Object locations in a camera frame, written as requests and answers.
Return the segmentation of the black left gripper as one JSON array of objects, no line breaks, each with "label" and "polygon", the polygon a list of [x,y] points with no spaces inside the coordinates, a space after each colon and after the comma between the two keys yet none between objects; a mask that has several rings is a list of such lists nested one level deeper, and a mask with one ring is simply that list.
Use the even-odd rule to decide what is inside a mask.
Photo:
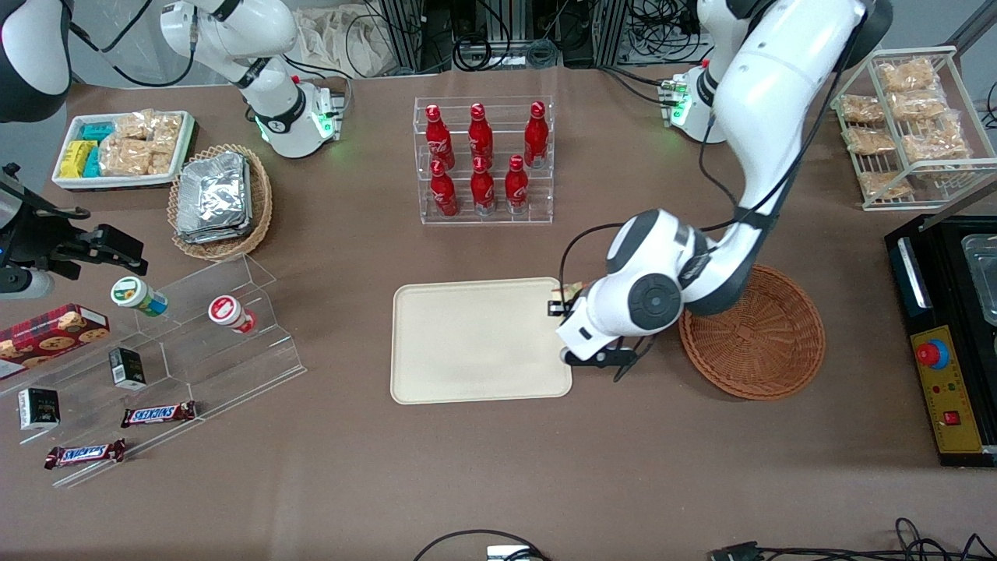
[{"label": "black left gripper", "polygon": [[[569,284],[562,283],[553,290],[553,298],[569,298]],[[583,302],[583,297],[573,297],[566,302],[548,301],[548,315],[562,317],[562,322],[566,322],[576,312],[581,302]]]}]

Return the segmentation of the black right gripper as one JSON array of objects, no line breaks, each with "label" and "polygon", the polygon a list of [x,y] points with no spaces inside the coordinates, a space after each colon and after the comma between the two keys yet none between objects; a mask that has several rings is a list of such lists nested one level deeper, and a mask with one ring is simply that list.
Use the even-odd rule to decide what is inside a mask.
[{"label": "black right gripper", "polygon": [[54,271],[69,280],[79,278],[79,263],[113,265],[133,276],[146,276],[147,261],[124,253],[142,253],[145,245],[110,226],[99,224],[92,231],[75,227],[72,221],[89,219],[84,207],[56,207],[25,188],[16,177],[18,164],[2,168],[2,276],[25,277],[19,270]]}]

